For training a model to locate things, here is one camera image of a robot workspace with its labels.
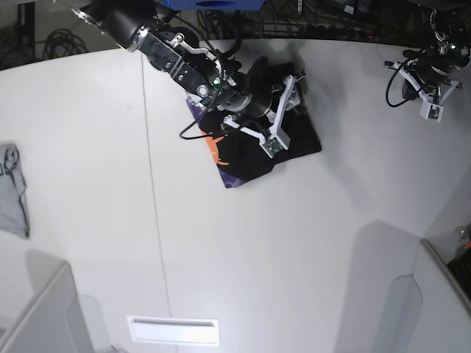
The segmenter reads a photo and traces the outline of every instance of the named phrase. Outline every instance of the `white tabletop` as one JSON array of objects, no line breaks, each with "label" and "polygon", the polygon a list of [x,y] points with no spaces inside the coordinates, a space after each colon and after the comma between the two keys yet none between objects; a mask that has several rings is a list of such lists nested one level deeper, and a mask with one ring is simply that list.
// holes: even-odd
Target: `white tabletop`
[{"label": "white tabletop", "polygon": [[32,239],[1,234],[0,252],[23,274],[26,247],[69,260],[131,352],[171,347],[132,343],[125,315],[218,318],[219,352],[370,349],[390,283],[469,176],[471,71],[436,124],[419,102],[384,101],[399,48],[248,40],[238,57],[261,54],[305,67],[324,150],[234,190],[204,141],[178,138],[185,93],[139,54],[1,72],[0,139],[22,153]]}]

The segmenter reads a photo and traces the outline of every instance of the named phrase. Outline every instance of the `metal mount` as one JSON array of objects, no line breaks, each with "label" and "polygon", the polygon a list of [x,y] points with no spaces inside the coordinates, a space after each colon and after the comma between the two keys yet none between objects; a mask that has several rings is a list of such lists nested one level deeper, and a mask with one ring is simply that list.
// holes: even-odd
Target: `metal mount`
[{"label": "metal mount", "polygon": [[[393,63],[392,68],[398,69],[402,63],[396,61]],[[460,85],[460,82],[457,79],[450,79],[450,87],[447,89],[445,94],[442,95],[440,87],[437,88],[436,95],[431,93],[426,93],[422,89],[422,86],[417,82],[417,80],[404,68],[399,70],[399,74],[406,79],[411,86],[415,89],[417,94],[422,100],[422,106],[420,108],[420,115],[426,120],[433,120],[440,122],[443,116],[443,103],[450,96],[450,94]]]},{"label": "metal mount", "polygon": [[240,129],[240,131],[245,134],[257,138],[260,147],[269,155],[270,158],[273,158],[279,151],[288,150],[291,139],[283,131],[281,124],[283,123],[283,118],[287,108],[290,110],[301,102],[299,93],[294,84],[302,78],[304,77],[297,79],[292,75],[288,75],[283,80],[285,89],[280,97],[280,102],[278,103],[275,116],[271,114],[269,117],[270,121],[272,121],[272,125],[269,127],[269,136],[267,138],[261,132],[257,132],[248,127],[241,128],[240,124],[236,122],[236,117],[234,115],[226,116],[224,118],[224,123],[234,129]]}]

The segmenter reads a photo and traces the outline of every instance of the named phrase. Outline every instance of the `gray cloth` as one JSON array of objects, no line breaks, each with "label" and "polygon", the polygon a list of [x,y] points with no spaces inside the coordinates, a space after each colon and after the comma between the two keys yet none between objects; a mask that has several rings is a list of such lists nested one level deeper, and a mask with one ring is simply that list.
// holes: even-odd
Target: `gray cloth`
[{"label": "gray cloth", "polygon": [[0,230],[26,239],[29,216],[25,191],[18,149],[11,143],[0,145]]}]

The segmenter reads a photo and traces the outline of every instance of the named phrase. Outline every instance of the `orange graphic print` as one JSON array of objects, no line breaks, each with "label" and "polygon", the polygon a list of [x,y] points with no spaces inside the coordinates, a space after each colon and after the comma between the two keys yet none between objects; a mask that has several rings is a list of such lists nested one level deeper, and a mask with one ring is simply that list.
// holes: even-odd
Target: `orange graphic print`
[{"label": "orange graphic print", "polygon": [[229,163],[223,162],[219,158],[219,150],[217,143],[223,138],[224,136],[221,136],[220,138],[206,138],[206,143],[208,144],[208,147],[211,150],[211,154],[213,155],[214,162],[217,165],[229,165]]}]

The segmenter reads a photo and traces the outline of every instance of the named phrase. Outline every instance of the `rectangular light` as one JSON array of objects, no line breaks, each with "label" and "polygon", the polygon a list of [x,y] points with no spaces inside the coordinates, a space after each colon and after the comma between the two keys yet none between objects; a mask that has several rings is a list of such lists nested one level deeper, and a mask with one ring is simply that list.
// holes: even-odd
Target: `rectangular light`
[{"label": "rectangular light", "polygon": [[218,320],[128,316],[135,342],[219,346]]}]

